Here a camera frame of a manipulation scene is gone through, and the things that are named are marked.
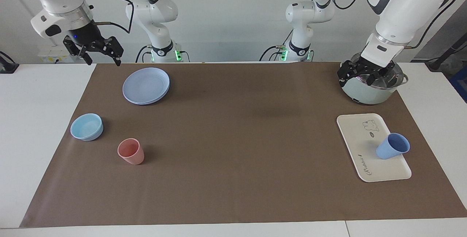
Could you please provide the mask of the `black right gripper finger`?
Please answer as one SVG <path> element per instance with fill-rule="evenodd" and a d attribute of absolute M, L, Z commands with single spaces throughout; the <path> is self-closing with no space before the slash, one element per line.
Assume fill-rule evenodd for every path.
<path fill-rule="evenodd" d="M 113 59 L 116 66 L 121 65 L 124 49 L 114 36 L 108 39 L 99 39 L 91 43 L 91 51 L 96 51 Z"/>
<path fill-rule="evenodd" d="M 63 39 L 63 45 L 71 56 L 79 57 L 85 61 L 86 64 L 92 64 L 92 58 L 87 53 L 86 46 L 77 45 L 70 36 L 65 36 Z"/>

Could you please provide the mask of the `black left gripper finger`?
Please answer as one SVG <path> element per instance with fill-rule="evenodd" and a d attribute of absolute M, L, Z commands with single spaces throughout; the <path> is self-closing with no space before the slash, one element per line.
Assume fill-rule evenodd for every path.
<path fill-rule="evenodd" d="M 396 72 L 393 68 L 374 71 L 367 77 L 367 86 L 395 86 Z"/>
<path fill-rule="evenodd" d="M 344 87 L 348 80 L 357 77 L 358 72 L 362 69 L 362 64 L 357 62 L 342 62 L 337 71 L 340 87 Z"/>

